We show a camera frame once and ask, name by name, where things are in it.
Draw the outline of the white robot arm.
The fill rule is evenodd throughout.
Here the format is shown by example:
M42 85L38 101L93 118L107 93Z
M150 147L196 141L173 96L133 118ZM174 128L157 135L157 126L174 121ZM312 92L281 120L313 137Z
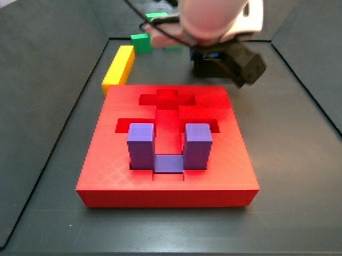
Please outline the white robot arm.
M238 87L254 84L265 61L244 40L264 27L264 0L180 0L178 13L142 25L154 48L190 48L198 77L229 77Z

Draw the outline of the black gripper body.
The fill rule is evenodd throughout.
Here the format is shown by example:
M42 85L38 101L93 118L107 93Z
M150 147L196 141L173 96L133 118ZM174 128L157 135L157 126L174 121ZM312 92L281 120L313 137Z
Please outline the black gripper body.
M200 50L204 53L220 51L226 55L230 59L230 67L233 71L233 75L229 79L238 87L253 85L266 71L266 63L262 56L253 52L237 39L209 47L197 46L193 49Z

